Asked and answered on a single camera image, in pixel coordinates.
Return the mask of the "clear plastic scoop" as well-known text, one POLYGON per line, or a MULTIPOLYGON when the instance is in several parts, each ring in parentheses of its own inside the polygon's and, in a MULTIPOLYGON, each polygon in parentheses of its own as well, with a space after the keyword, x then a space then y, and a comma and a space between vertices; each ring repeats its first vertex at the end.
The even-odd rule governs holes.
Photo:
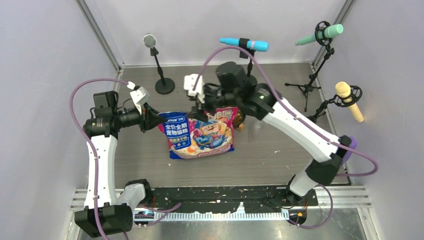
POLYGON ((263 122, 257 119, 253 119, 248 124, 247 139, 249 143, 253 143, 256 140, 256 138, 259 136, 262 126, 263 126, 263 122))

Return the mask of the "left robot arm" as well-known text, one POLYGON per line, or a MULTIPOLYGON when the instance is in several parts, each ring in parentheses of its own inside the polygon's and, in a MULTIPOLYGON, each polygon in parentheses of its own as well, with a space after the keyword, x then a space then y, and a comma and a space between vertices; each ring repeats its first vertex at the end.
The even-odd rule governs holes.
POLYGON ((143 87, 130 92, 133 108, 118 108, 116 91, 96 93, 91 117, 83 125, 88 137, 88 187, 83 209, 74 216, 75 223, 90 237, 98 238, 132 229, 133 211, 153 202, 153 192, 146 179, 126 183, 122 193, 115 188, 115 154, 121 129, 137 126, 141 132, 165 122, 148 104, 150 97, 143 87))

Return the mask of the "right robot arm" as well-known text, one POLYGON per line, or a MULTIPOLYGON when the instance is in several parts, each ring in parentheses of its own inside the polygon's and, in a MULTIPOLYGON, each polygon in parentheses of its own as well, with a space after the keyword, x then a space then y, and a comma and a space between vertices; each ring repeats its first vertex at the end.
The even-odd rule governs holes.
POLYGON ((284 198, 299 205, 307 193, 318 185, 329 185, 339 172, 351 138, 336 136, 322 129, 281 96, 267 83, 253 82, 244 68, 233 61, 219 65, 215 71, 219 84, 205 83, 200 74, 186 75, 183 88, 195 101, 188 116, 207 120, 206 113, 224 107, 237 107, 247 116, 269 124, 300 144, 312 160, 289 181, 284 198))

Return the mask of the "colourful pet food bag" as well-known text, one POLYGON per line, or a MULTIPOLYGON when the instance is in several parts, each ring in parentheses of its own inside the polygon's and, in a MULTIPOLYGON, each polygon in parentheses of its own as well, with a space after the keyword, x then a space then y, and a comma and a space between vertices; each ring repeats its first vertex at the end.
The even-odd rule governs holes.
POLYGON ((238 111, 237 107, 218 108, 214 115, 205 113, 207 121, 189 118, 186 112, 160 113, 166 121, 158 129, 167 138, 169 157, 188 160, 234 151, 233 121, 238 111))

